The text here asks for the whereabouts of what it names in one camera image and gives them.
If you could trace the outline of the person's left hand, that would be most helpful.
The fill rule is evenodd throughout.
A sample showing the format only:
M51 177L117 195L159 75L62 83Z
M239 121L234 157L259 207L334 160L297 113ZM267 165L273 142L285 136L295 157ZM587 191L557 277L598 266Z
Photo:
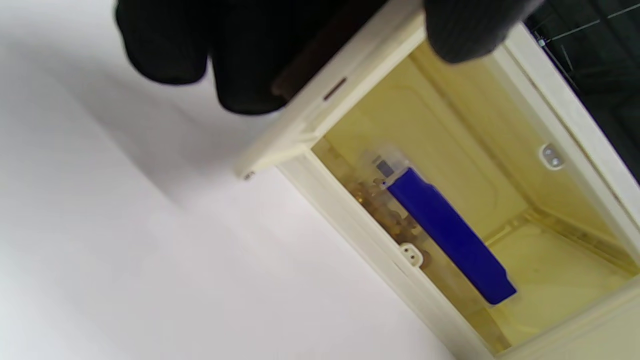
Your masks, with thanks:
M384 0L117 0L129 63L163 85L190 85L212 64L219 103L242 116L285 107ZM540 0L423 0L427 41L448 64L480 59ZM291 95L276 89L292 79Z

